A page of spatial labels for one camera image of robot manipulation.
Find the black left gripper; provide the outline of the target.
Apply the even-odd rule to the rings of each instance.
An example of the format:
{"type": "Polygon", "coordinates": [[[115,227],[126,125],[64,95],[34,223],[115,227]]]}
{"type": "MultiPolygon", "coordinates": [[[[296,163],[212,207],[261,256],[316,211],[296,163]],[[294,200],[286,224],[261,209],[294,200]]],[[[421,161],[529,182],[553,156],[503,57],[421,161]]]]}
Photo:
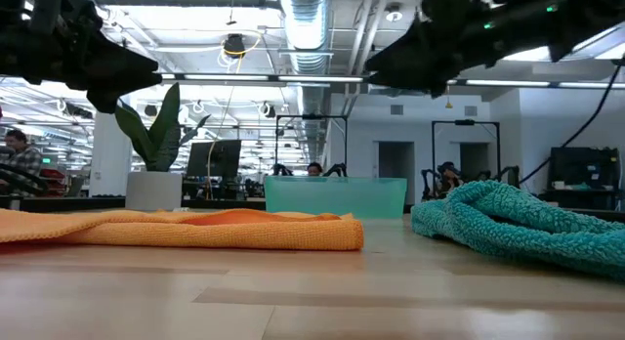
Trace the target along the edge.
{"type": "Polygon", "coordinates": [[[92,0],[1,0],[1,73],[89,90],[98,112],[115,113],[122,96],[162,76],[158,62],[109,41],[102,25],[92,0]]]}

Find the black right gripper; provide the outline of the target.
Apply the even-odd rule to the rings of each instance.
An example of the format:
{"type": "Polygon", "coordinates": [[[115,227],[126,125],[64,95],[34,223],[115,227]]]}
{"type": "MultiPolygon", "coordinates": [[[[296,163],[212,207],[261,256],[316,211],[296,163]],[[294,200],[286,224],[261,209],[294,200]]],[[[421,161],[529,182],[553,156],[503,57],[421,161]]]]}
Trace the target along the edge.
{"type": "Polygon", "coordinates": [[[544,0],[422,0],[404,35],[365,63],[370,84],[445,94],[463,70],[545,45],[544,0]]]}

